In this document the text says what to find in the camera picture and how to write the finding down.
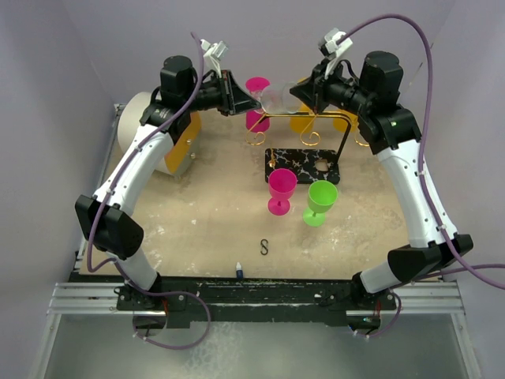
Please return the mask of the clear glass cup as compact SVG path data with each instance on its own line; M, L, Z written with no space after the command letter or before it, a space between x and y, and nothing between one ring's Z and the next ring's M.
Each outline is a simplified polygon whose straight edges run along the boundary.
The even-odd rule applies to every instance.
M271 84L260 95L260 103L267 114L294 114L301 107L301 101L290 93L296 82Z

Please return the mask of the orange wine glass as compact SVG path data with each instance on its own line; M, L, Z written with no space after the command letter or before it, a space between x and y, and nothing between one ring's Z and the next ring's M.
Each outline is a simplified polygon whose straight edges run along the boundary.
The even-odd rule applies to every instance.
M340 133L345 133L349 124L351 124L350 132L352 133L357 129L358 121L357 116L349 112L340 111L339 116L333 119L333 126Z
M304 103L301 103L297 112L310 112L310 108L307 107ZM314 118L311 117L300 117L293 116L290 118L290 129L291 131L298 134L310 134L312 132L314 123Z

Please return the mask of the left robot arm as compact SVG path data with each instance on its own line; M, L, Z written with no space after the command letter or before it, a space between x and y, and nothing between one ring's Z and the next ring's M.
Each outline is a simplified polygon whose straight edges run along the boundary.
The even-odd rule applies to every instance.
M133 220L133 211L159 161L185 141L192 113L213 108L230 116L254 111L260 103L229 70L205 73L185 56L167 58L160 85L120 163L92 196L81 195L75 203L88 249L107 253L127 283L137 287L135 301L146 310L159 306L163 292L155 285L159 274L141 249L144 230Z

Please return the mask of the orange wine glass front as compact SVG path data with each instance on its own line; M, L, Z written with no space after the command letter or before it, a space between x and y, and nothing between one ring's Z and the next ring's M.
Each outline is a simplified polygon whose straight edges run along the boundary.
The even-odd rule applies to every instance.
M351 124L350 132L352 133L357 129L358 121L357 116L349 112L340 111L339 116L333 119L333 126L340 133L345 133L349 124Z

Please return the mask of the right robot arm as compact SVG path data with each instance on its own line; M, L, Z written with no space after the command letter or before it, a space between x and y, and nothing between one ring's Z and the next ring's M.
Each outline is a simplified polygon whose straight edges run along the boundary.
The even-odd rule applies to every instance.
M408 231L408 245L391 250L383 264L353 276L352 303L368 309L380 291L446 267L454 253L468 253L473 240L451 222L419 154L417 121L398 103L403 78L398 58L385 51L368 53L358 79L345 78L341 67L326 77L329 64L323 59L290 94L315 113L332 105L357 116L360 134L393 183Z

